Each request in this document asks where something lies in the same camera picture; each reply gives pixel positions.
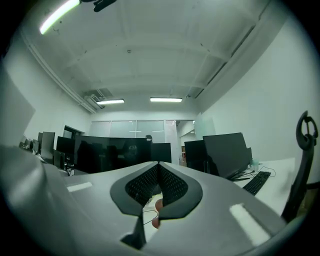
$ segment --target keyboard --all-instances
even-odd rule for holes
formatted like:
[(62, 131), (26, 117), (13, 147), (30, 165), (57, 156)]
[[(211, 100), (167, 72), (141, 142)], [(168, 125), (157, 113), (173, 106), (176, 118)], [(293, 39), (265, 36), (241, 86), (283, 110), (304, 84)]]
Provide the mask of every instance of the keyboard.
[(243, 187), (246, 191), (255, 195), (262, 188), (269, 178), (271, 172), (259, 171), (250, 182)]

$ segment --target computer monitor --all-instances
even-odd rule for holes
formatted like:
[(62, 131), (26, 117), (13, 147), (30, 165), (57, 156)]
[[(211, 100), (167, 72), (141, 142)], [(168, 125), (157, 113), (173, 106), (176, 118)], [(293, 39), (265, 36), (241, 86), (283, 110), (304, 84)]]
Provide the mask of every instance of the computer monitor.
[(151, 143), (151, 161), (172, 163), (170, 143)]
[(210, 173), (230, 179), (249, 165), (242, 133), (203, 136)]
[(151, 141), (146, 138), (75, 137), (74, 167), (99, 173), (151, 161)]
[(54, 163), (55, 133), (44, 131), (41, 142), (41, 157), (48, 164)]
[(43, 136), (43, 133), (42, 133), (42, 132), (39, 132), (39, 133), (38, 133), (38, 142), (39, 142), (38, 152), (39, 152), (39, 153), (41, 153), (42, 136)]
[(186, 141), (184, 143), (186, 166), (200, 171), (205, 171), (205, 161), (207, 160), (207, 152), (205, 142), (203, 140)]
[(72, 138), (58, 137), (56, 150), (62, 153), (73, 155), (75, 153), (75, 140)]

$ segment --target ceiling beam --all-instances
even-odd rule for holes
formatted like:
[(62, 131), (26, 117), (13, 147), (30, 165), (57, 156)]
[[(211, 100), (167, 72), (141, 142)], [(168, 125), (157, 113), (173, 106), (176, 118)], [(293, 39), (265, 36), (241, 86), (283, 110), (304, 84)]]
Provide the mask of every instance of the ceiling beam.
[(241, 1), (232, 1), (232, 6), (240, 12), (245, 18), (247, 18), (252, 25), (257, 25), (259, 22), (259, 16), (254, 15), (250, 12)]
[(182, 51), (187, 48), (188, 51), (198, 52), (204, 55), (208, 54), (209, 56), (222, 59), (224, 62), (227, 62), (231, 58), (231, 53), (229, 52), (225, 52), (213, 47), (207, 48), (200, 42), (191, 42), (185, 38), (172, 35), (159, 36), (155, 34), (152, 36), (150, 34), (139, 34), (128, 39), (118, 38), (117, 40), (115, 39), (112, 42), (105, 44), (104, 46), (94, 49), (88, 49), (86, 54), (78, 56), (77, 58), (74, 58), (71, 61), (67, 62), (64, 68), (69, 68), (77, 64), (77, 62), (85, 59), (93, 59), (103, 53), (119, 51), (119, 49), (127, 51), (135, 48), (168, 49)]
[(205, 88), (207, 85), (201, 82), (190, 82), (190, 80), (176, 79), (175, 77), (163, 77), (163, 76), (138, 76), (133, 77), (121, 77), (104, 80), (102, 82), (93, 82), (90, 84), (90, 90), (122, 87), (122, 86), (154, 86), (159, 87), (163, 85), (172, 86), (184, 86), (184, 87), (196, 87)]

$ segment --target desk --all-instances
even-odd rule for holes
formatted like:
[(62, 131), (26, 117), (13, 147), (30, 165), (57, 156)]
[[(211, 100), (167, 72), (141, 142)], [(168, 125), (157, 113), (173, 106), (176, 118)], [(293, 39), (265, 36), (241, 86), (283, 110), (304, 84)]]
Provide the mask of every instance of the desk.
[[(271, 175), (255, 197), (281, 216), (288, 201), (291, 185), (295, 178), (295, 159), (288, 158), (276, 161), (263, 161), (259, 164), (259, 170), (262, 167), (274, 169), (275, 177), (272, 177), (274, 175), (273, 170), (263, 168), (261, 170), (262, 172), (271, 172)], [(246, 172), (250, 173), (252, 170), (253, 169), (248, 169)], [(244, 176), (243, 178), (245, 177), (251, 177), (251, 179), (236, 181), (234, 184), (243, 188), (253, 178), (251, 175)]]
[[(255, 195), (255, 197), (259, 199), (262, 203), (270, 207), (279, 216), (281, 216), (289, 198), (291, 185), (295, 177), (295, 159), (288, 158), (276, 161), (264, 161), (260, 163), (259, 170), (262, 167), (274, 169), (275, 177), (269, 177), (265, 184), (262, 186), (262, 188), (259, 190), (259, 192)], [(246, 172), (250, 173), (252, 172), (252, 170), (253, 169), (248, 169)], [(263, 168), (261, 171), (271, 172), (271, 176), (274, 175), (274, 171), (270, 169)], [(251, 179), (234, 182), (234, 184), (243, 188), (252, 180), (251, 175), (244, 176), (244, 178), (245, 177), (251, 177)], [(152, 201), (143, 208), (143, 211), (156, 211), (155, 203), (157, 200), (161, 198), (162, 194), (155, 195), (152, 198)], [(144, 223), (151, 221), (157, 215), (154, 211), (143, 213)], [(143, 227), (145, 239), (146, 241), (149, 241), (152, 238), (152, 236), (157, 232), (157, 229), (152, 226), (151, 222), (145, 224)]]

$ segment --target window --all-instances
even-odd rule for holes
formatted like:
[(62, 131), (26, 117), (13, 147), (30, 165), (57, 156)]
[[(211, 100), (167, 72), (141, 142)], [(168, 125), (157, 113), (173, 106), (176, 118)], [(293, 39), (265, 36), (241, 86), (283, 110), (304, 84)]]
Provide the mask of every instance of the window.
[(137, 121), (112, 121), (110, 137), (135, 138)]
[(164, 121), (137, 121), (136, 137), (145, 138), (146, 135), (152, 136), (153, 143), (165, 142)]
[(64, 126), (63, 137), (74, 140), (76, 135), (81, 135), (80, 131)]

